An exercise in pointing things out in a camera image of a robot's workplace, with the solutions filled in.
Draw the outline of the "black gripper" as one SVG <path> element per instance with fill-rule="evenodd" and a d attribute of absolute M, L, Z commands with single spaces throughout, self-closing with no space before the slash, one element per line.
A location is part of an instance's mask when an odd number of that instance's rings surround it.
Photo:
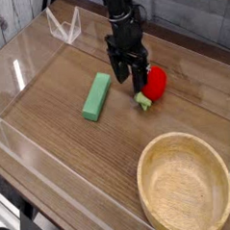
<path fill-rule="evenodd" d="M 122 84 L 130 74 L 132 67 L 132 83 L 134 92 L 140 92 L 147 83 L 148 52 L 142 45 L 142 27 L 138 18 L 128 17 L 109 20 L 112 33 L 106 35 L 107 52 L 115 77 Z"/>

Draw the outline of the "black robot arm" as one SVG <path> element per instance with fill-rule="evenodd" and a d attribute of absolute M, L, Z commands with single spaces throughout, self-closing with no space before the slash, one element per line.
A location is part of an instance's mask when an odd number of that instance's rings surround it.
<path fill-rule="evenodd" d="M 146 85 L 148 51 L 142 45 L 140 5 L 133 0 L 103 0 L 112 33 L 106 35 L 107 52 L 115 77 L 122 84 L 130 75 L 134 92 Z"/>

